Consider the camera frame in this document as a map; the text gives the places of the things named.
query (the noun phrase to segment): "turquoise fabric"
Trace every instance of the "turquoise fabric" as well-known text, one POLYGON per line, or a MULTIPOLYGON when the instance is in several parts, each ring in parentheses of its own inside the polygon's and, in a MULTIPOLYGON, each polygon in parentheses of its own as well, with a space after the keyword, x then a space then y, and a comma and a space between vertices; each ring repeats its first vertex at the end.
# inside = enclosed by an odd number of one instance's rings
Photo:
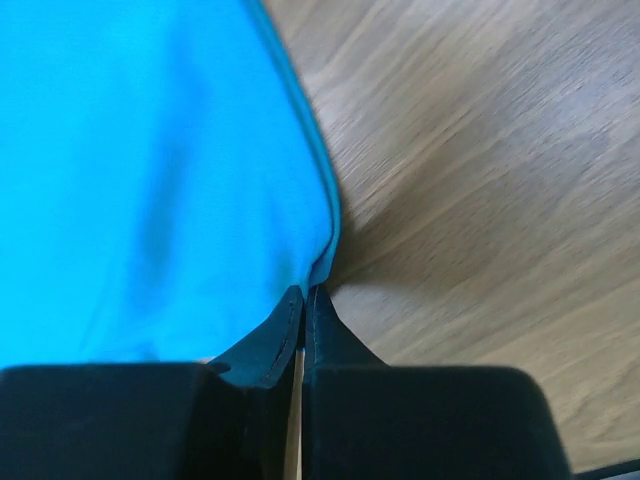
POLYGON ((215 356, 326 279, 335 178, 257 1, 0 2, 0 366, 215 356))

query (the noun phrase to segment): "wood grain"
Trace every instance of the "wood grain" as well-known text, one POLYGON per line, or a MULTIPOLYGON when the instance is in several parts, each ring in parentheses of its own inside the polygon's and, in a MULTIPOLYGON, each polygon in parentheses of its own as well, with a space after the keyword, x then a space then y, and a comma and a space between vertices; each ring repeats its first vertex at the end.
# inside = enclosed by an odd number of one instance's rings
POLYGON ((638 3, 267 4, 343 188, 343 319, 528 371, 576 470, 640 457, 638 3))

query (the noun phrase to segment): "hardwood floor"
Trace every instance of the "hardwood floor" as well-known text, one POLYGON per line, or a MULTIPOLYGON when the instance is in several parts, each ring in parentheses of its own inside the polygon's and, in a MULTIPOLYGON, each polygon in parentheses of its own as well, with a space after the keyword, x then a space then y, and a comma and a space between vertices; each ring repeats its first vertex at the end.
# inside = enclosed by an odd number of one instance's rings
POLYGON ((640 458, 640 5, 266 3, 342 183, 346 323, 528 371, 578 471, 640 458))

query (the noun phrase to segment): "wooden floor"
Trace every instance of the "wooden floor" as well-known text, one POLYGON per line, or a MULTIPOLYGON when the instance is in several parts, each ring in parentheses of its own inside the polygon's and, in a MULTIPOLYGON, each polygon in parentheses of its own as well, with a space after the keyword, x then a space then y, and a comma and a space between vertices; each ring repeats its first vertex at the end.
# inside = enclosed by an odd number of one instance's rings
POLYGON ((576 470, 640 457, 640 5, 269 0, 344 190, 339 313, 508 364, 576 470))

